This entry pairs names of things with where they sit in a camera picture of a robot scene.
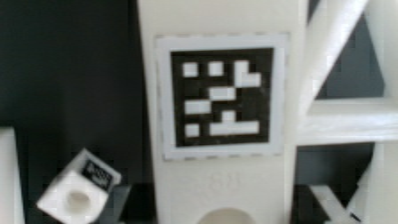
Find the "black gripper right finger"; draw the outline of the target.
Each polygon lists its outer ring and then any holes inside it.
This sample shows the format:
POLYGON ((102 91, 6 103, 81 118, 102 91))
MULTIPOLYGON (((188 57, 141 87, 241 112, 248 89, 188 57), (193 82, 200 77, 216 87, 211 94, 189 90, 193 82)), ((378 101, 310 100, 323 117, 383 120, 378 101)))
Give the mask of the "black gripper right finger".
POLYGON ((289 224, 362 224, 326 185, 296 185, 289 224))

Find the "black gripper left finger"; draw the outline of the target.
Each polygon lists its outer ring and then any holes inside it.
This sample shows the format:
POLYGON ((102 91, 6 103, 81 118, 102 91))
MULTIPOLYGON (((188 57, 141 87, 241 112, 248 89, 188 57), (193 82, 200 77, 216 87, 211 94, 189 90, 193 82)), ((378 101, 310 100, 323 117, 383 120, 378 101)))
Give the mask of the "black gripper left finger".
POLYGON ((154 187, 149 183, 113 188, 94 224, 156 224, 154 187))

